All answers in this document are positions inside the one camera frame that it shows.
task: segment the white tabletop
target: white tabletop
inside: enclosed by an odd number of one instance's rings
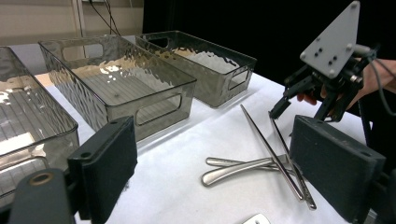
[[[93,130],[56,88],[47,88],[79,123],[78,135],[83,144]],[[270,157],[248,124],[241,104],[276,154],[283,153],[268,118],[268,111],[283,90],[275,82],[253,74],[248,89],[219,108],[194,99],[188,119],[137,143],[134,175],[107,223],[240,224],[258,213],[271,224],[347,223],[309,182],[306,185],[318,209],[309,210],[305,202],[298,202],[279,172],[248,171],[210,188],[201,183],[202,174],[216,168],[205,163],[207,157],[239,161]],[[291,101],[276,120],[288,144],[295,115],[313,117],[318,111],[318,105]],[[340,122],[332,125],[364,143],[360,118],[345,113]],[[91,223],[79,220],[78,214],[76,222]]]

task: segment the beige wall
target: beige wall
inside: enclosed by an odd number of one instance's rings
[[[109,34],[109,28],[89,3],[81,0],[1,0],[0,46],[33,44],[39,40],[78,37],[78,10],[85,36]],[[142,32],[143,0],[108,0],[121,35]],[[95,8],[109,22],[104,3]]]

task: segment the storage container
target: storage container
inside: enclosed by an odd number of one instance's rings
[[[140,141],[190,115],[196,78],[118,35],[38,44],[50,80],[95,131],[134,116]]]
[[[257,61],[180,31],[142,34],[134,38],[136,45],[196,77],[194,97],[211,107],[219,107],[245,91]]]
[[[9,47],[0,47],[0,126],[0,207],[27,175],[65,170],[79,147],[78,124]]]

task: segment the plastic bin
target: plastic bin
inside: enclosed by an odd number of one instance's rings
[[[196,78],[118,35],[38,44],[50,80],[95,131],[134,116],[140,141],[190,115]],[[67,56],[72,49],[91,54]]]
[[[196,77],[194,97],[211,107],[219,107],[245,91],[257,62],[252,57],[180,31],[142,34],[134,38],[139,47]]]
[[[28,72],[9,47],[0,47],[0,207],[13,201],[19,181],[46,168],[67,168],[79,147],[78,124]]]

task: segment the table surface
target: table surface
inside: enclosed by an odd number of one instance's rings
[[[38,77],[46,83],[46,75]],[[53,85],[45,85],[78,122],[83,144],[94,131]],[[259,213],[271,224],[347,223],[309,182],[306,185],[318,209],[309,210],[305,202],[297,201],[280,172],[248,171],[211,187],[201,182],[205,172],[216,168],[205,163],[207,157],[238,161],[270,157],[240,105],[255,120],[276,154],[283,154],[268,117],[283,90],[283,86],[253,74],[247,90],[226,104],[211,108],[194,99],[187,119],[137,142],[135,173],[107,223],[239,224]],[[318,107],[291,99],[291,105],[276,120],[288,145],[294,117],[313,117]],[[332,126],[364,143],[360,118],[345,113]],[[76,222],[91,223],[80,220],[78,214]]]

